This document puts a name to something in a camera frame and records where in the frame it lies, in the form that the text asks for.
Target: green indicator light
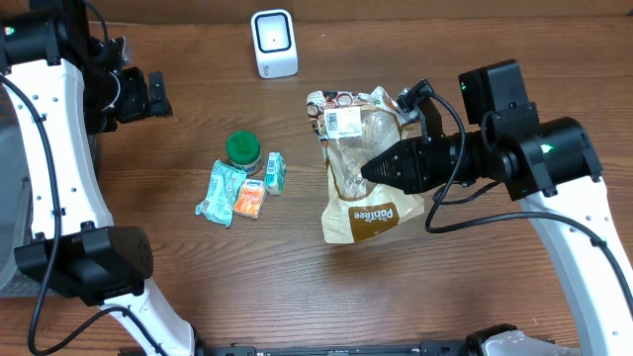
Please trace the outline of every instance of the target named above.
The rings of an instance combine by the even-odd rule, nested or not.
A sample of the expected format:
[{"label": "green indicator light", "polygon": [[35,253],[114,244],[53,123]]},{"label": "green indicator light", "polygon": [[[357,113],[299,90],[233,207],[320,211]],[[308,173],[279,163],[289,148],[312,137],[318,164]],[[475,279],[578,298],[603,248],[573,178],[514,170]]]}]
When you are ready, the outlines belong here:
[{"label": "green indicator light", "polygon": [[552,149],[554,149],[554,147],[549,144],[541,144],[541,150],[543,151],[543,153],[547,153]]}]

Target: snack package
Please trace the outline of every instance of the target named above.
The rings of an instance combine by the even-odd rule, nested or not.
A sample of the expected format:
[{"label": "snack package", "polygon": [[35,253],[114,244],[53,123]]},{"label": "snack package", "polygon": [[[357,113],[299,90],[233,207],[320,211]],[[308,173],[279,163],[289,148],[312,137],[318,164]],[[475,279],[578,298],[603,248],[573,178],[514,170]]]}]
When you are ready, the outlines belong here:
[{"label": "snack package", "polygon": [[266,190],[272,195],[281,195],[286,180],[286,161],[279,152],[268,154],[266,164]]},{"label": "snack package", "polygon": [[233,211],[241,216],[257,219],[261,214],[261,206],[266,199],[264,182],[256,179],[246,179],[239,189],[239,196]]},{"label": "snack package", "polygon": [[211,171],[207,198],[196,206],[196,215],[202,214],[211,222],[229,227],[233,220],[233,205],[246,175],[246,171],[217,160]]},{"label": "snack package", "polygon": [[371,183],[361,167],[406,138],[404,113],[382,87],[371,94],[316,91],[308,116],[327,169],[329,202],[321,216],[328,243],[353,243],[424,212],[424,200],[384,184]]}]

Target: white sticker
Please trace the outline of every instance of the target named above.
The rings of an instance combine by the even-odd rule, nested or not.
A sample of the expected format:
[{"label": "white sticker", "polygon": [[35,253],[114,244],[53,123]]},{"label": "white sticker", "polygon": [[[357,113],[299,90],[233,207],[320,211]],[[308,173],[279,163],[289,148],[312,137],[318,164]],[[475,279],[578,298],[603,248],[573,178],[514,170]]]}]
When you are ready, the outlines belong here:
[{"label": "white sticker", "polygon": [[357,137],[363,134],[360,125],[360,107],[327,109],[324,115],[329,138]]}]

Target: orange package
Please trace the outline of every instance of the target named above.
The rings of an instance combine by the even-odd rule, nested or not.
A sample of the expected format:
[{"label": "orange package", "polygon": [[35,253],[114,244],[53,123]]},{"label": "orange package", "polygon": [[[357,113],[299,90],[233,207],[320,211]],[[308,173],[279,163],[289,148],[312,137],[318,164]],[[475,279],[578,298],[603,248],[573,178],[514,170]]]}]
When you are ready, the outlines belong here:
[{"label": "orange package", "polygon": [[266,199],[264,181],[246,179],[239,189],[239,196],[233,206],[233,211],[241,216],[257,219],[261,213],[264,199]]}]

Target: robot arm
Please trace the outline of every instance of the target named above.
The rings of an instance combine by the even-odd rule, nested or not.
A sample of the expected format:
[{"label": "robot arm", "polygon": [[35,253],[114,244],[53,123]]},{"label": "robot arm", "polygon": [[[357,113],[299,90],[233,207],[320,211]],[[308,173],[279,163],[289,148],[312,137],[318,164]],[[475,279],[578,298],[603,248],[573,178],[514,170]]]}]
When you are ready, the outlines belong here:
[{"label": "robot arm", "polygon": [[151,278],[147,237],[137,227],[114,226],[87,141],[87,134],[114,131],[117,122],[171,115],[162,75],[149,74],[148,90],[138,68],[123,69],[125,38],[102,43],[90,37],[81,1],[34,1],[32,10],[39,11],[3,22],[0,71],[44,117],[60,202],[60,252],[51,256],[55,216],[36,118],[7,87],[33,187],[34,240],[15,250],[16,263],[41,282],[56,258],[47,287],[110,311],[147,355],[193,355],[193,327]]},{"label": "robot arm", "polygon": [[[480,125],[480,132],[466,133],[464,141],[459,134],[444,135],[430,102],[432,88],[423,80],[398,100],[401,110],[422,121],[422,136],[397,142],[370,160],[362,168],[363,176],[407,194],[450,185],[453,171],[456,181],[465,185],[481,177],[503,182],[526,213],[430,227],[431,210],[427,230],[530,219],[570,304],[583,355],[626,354],[627,340],[633,338],[633,271],[612,222],[601,166],[588,134],[570,118],[540,124],[513,60],[464,73],[460,82],[469,123]],[[565,219],[574,225],[562,222]],[[578,227],[588,227],[594,236]],[[572,352],[507,328],[468,343],[480,354],[494,356]]]}]

